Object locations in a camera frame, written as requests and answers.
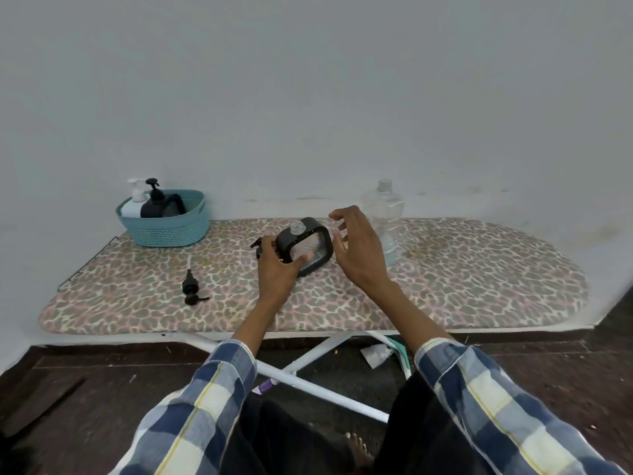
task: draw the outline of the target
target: clear plastic bottle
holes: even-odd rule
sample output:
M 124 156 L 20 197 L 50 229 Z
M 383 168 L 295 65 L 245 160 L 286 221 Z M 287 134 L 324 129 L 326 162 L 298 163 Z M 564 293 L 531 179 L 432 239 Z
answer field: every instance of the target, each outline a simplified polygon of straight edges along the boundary
M 363 195 L 361 209 L 382 243 L 385 262 L 390 267 L 400 256 L 399 238 L 405 199 L 393 193 L 391 180 L 383 178 L 378 188 Z

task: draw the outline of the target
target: blue plaid sleeve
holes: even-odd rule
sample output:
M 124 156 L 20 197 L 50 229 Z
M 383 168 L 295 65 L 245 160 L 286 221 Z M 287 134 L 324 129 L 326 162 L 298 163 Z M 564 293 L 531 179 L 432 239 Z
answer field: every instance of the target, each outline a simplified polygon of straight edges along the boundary
M 625 473 L 478 348 L 435 338 L 419 349 L 415 364 L 491 473 Z
M 255 358 L 246 345 L 233 339 L 220 343 L 189 385 L 145 415 L 111 473 L 216 474 L 255 375 Z

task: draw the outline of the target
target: black pants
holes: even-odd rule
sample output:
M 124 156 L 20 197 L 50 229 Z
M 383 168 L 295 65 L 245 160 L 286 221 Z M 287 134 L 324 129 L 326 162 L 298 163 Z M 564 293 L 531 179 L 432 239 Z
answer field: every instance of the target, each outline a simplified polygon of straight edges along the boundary
M 226 446 L 220 473 L 329 475 L 353 470 L 354 460 L 345 443 L 331 443 L 275 403 L 249 395 Z M 487 471 L 416 373 L 391 408 L 372 473 L 483 475 Z

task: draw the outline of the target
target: white wall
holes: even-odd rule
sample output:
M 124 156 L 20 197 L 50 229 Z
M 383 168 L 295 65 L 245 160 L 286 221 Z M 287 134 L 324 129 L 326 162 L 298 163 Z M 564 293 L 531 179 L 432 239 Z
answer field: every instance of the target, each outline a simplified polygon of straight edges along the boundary
M 2 0 L 2 326 L 121 232 L 128 176 L 215 218 L 324 215 L 389 175 L 407 215 L 525 229 L 633 280 L 633 0 Z

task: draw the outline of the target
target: ironing board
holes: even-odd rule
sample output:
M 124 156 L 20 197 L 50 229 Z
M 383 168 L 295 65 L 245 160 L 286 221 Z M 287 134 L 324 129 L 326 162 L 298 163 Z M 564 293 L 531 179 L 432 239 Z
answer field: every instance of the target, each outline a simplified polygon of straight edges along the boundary
M 233 332 L 257 301 L 257 263 L 250 244 L 293 221 L 212 221 L 204 239 L 181 248 L 139 247 L 123 234 L 59 287 L 39 325 L 58 334 L 173 333 L 211 351 L 213 342 L 195 334 Z M 329 219 L 319 221 L 336 228 Z M 401 249 L 389 276 L 448 330 L 557 324 L 580 311 L 588 298 L 582 271 L 567 257 L 547 242 L 500 225 L 463 218 L 405 218 Z M 194 307 L 184 304 L 181 288 L 190 254 L 200 295 L 211 297 Z M 349 336 L 376 336 L 393 329 L 332 258 L 297 281 L 270 332 L 338 332 L 317 346 L 313 356 L 302 357 L 307 364 Z M 300 365 L 284 373 L 293 376 L 305 366 Z

